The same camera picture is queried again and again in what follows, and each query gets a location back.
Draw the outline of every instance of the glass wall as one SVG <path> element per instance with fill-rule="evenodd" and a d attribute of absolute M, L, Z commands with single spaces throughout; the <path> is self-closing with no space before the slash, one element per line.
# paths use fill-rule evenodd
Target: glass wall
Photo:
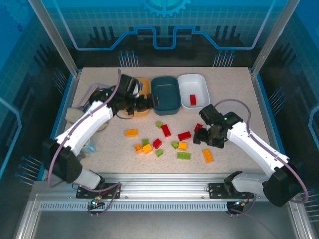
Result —
<path fill-rule="evenodd" d="M 44 0 L 78 67 L 252 66 L 286 0 Z"/>
<path fill-rule="evenodd" d="M 286 154 L 319 179 L 319 3 L 301 0 L 260 71 Z"/>
<path fill-rule="evenodd" d="M 0 238 L 13 238 L 70 73 L 27 1 L 1 6 Z"/>

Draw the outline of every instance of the red lego brick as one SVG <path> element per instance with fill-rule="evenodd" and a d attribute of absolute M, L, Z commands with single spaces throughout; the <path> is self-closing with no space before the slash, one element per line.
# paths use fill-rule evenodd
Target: red lego brick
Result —
<path fill-rule="evenodd" d="M 161 146 L 161 144 L 162 142 L 159 139 L 156 139 L 152 145 L 155 149 L 158 149 Z"/>
<path fill-rule="evenodd" d="M 194 132 L 198 131 L 200 128 L 203 128 L 203 126 L 201 124 L 197 124 Z"/>
<path fill-rule="evenodd" d="M 178 138 L 179 138 L 179 141 L 184 141 L 184 140 L 191 138 L 191 134 L 190 134 L 190 132 L 181 133 L 178 135 Z"/>
<path fill-rule="evenodd" d="M 190 95 L 190 105 L 191 106 L 196 105 L 196 95 Z"/>
<path fill-rule="evenodd" d="M 169 131 L 169 129 L 168 129 L 167 124 L 163 125 L 161 128 L 162 128 L 163 133 L 165 134 L 165 137 L 166 137 L 166 138 L 171 136 L 171 133 L 170 133 L 170 131 Z"/>

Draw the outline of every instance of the gear logo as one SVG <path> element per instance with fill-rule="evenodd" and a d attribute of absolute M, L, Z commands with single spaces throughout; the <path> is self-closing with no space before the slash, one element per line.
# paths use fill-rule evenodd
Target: gear logo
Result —
<path fill-rule="evenodd" d="M 150 14 L 155 13 L 156 16 L 166 17 L 179 14 L 181 9 L 186 9 L 186 4 L 190 0 L 141 0 L 144 10 L 150 11 Z"/>
<path fill-rule="evenodd" d="M 27 0 L 0 0 L 0 6 L 6 7 L 11 17 L 19 24 L 29 17 Z"/>

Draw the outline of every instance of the dark teal bowl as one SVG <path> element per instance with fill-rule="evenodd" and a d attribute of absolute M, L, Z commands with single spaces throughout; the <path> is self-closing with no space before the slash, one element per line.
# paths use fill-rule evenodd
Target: dark teal bowl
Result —
<path fill-rule="evenodd" d="M 160 76 L 152 79 L 151 92 L 156 95 L 159 105 L 154 112 L 160 116 L 173 115 L 181 106 L 178 80 L 173 76 Z"/>

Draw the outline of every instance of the white bowl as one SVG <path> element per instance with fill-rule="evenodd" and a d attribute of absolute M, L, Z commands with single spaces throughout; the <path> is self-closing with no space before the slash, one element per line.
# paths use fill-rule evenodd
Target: white bowl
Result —
<path fill-rule="evenodd" d="M 186 111 L 198 113 L 210 104 L 206 80 L 199 74 L 185 74 L 178 78 L 181 104 Z M 190 105 L 190 95 L 196 95 L 196 105 Z"/>

